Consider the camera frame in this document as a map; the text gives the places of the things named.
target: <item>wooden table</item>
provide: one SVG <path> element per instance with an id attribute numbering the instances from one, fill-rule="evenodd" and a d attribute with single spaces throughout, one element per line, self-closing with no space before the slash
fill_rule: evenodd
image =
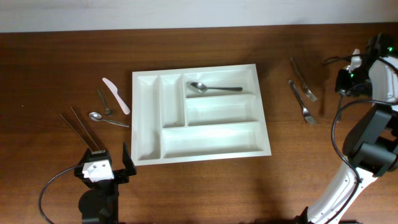
<path id="1" fill-rule="evenodd" d="M 103 111 L 99 88 L 114 119 L 131 123 L 101 81 L 119 87 L 131 106 L 131 72 L 255 63 L 272 156 L 140 166 L 120 185 L 119 219 L 126 223 L 249 223 L 293 218 L 322 194 L 340 166 L 330 142 L 339 95 L 337 71 L 322 67 L 331 56 L 364 49 L 379 32 L 398 38 L 398 24 L 269 26 L 211 29 L 109 30 L 0 34 L 0 207 L 1 223 L 43 223 L 37 208 L 44 184 L 75 165 L 86 146 L 59 114 L 79 127 L 74 107 L 100 148 L 109 149 L 114 169 L 123 168 L 123 142 L 131 130 L 96 123 Z M 303 121 L 287 80 L 295 57 L 320 100 L 304 98 L 318 125 Z M 369 105 L 349 109 L 336 130 L 345 136 Z M 395 223 L 398 172 L 369 186 L 345 219 Z M 88 190 L 72 174 L 57 179 L 43 207 L 55 223 L 79 223 L 77 204 Z"/>

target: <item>pink plastic knife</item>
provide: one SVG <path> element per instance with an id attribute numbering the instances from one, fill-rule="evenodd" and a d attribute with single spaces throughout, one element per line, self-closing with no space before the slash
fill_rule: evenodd
<path id="1" fill-rule="evenodd" d="M 102 78 L 102 81 L 105 82 L 105 84 L 108 86 L 108 88 L 113 93 L 114 97 L 116 98 L 116 100 L 118 101 L 120 107 L 122 108 L 123 113 L 124 114 L 130 114 L 130 112 L 131 112 L 130 108 L 127 106 L 127 104 L 125 104 L 125 102 L 122 100 L 122 98 L 120 98 L 120 96 L 118 95 L 118 88 L 116 87 L 116 85 L 114 85 L 107 78 Z"/>

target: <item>spoon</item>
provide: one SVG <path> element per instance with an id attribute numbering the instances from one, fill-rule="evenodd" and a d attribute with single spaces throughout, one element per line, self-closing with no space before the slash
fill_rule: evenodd
<path id="1" fill-rule="evenodd" d="M 207 90 L 229 90 L 229 91 L 242 91 L 242 87 L 207 87 L 201 82 L 193 82 L 189 88 L 196 93 L 205 93 Z"/>
<path id="2" fill-rule="evenodd" d="M 110 124 L 116 124 L 116 125 L 120 125 L 120 126 L 127 127 L 127 128 L 130 127 L 130 125 L 128 125 L 128 124 L 123 124 L 123 123 L 120 123 L 120 122 L 117 122 L 117 121 L 111 121 L 111 120 L 107 120 L 107 119 L 102 119 L 102 116 L 99 113 L 97 113 L 97 112 L 91 112 L 88 116 L 90 116 L 90 118 L 93 121 L 106 121 L 106 122 L 108 122 Z"/>
<path id="3" fill-rule="evenodd" d="M 101 98 L 101 101 L 104 103 L 105 105 L 105 115 L 106 116 L 111 116 L 112 115 L 112 110 L 108 108 L 108 104 L 106 103 L 104 97 L 102 96 L 101 92 L 99 89 L 97 89 L 97 92 L 99 94 L 99 97 Z"/>

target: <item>fork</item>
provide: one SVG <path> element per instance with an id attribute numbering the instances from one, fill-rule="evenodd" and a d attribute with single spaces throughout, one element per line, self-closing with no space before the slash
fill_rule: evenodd
<path id="1" fill-rule="evenodd" d="M 309 97 L 312 101 L 317 101 L 318 98 L 310 91 L 310 89 L 308 89 L 307 84 L 305 84 L 305 80 L 304 77 L 301 75 L 299 68 L 297 68 L 296 63 L 294 62 L 293 58 L 290 58 L 290 62 L 293 65 L 293 69 L 294 72 L 296 73 L 296 75 L 299 77 L 300 81 L 301 81 L 301 89 L 303 90 L 303 92 L 306 94 L 307 97 Z"/>
<path id="2" fill-rule="evenodd" d="M 312 115 L 310 114 L 310 112 L 308 111 L 308 109 L 305 107 L 303 100 L 301 99 L 301 96 L 299 94 L 299 91 L 297 91 L 296 86 L 294 85 L 293 80 L 289 80 L 289 85 L 290 88 L 292 89 L 294 96 L 296 97 L 298 103 L 300 103 L 300 106 L 302 108 L 302 112 L 303 112 L 303 117 L 304 120 L 312 125 L 316 125 L 317 122 L 314 120 L 314 118 L 312 117 Z"/>

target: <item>black cable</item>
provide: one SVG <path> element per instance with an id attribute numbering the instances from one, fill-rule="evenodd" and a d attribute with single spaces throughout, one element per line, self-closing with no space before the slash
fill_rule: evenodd
<path id="1" fill-rule="evenodd" d="M 346 96 L 350 96 L 350 91 L 353 91 L 354 89 L 356 89 L 360 86 L 363 86 L 363 85 L 365 85 L 365 83 L 360 83 L 360 84 L 357 84 L 357 85 L 349 88 L 345 93 Z M 343 105 L 343 100 L 344 100 L 344 95 L 341 95 L 340 100 L 338 102 L 337 111 L 340 110 L 341 106 Z M 341 120 L 341 115 L 339 117 L 337 117 L 337 122 L 339 122 L 340 120 Z"/>
<path id="2" fill-rule="evenodd" d="M 326 59 L 324 59 L 323 63 L 326 63 L 327 61 L 330 61 L 331 59 L 336 59 L 336 58 L 340 58 L 340 57 L 333 56 L 333 57 L 326 58 Z"/>
<path id="3" fill-rule="evenodd" d="M 42 208 L 42 198 L 43 198 L 43 194 L 44 194 L 45 189 L 51 184 L 51 182 L 53 182 L 56 178 L 60 177 L 62 174 L 66 173 L 66 172 L 68 172 L 68 171 L 71 171 L 71 170 L 73 170 L 73 169 L 80 168 L 80 167 L 83 167 L 83 165 L 80 164 L 80 165 L 76 165 L 76 166 L 67 168 L 66 170 L 64 170 L 64 171 L 60 172 L 59 174 L 55 175 L 53 178 L 51 178 L 51 180 L 49 180 L 49 181 L 44 185 L 42 191 L 40 192 L 40 196 L 39 196 L 39 212 L 40 212 L 40 214 L 43 216 L 44 220 L 47 221 L 48 223 L 54 224 L 54 222 L 52 222 L 52 221 L 44 214 L 44 212 L 43 212 L 43 208 Z"/>

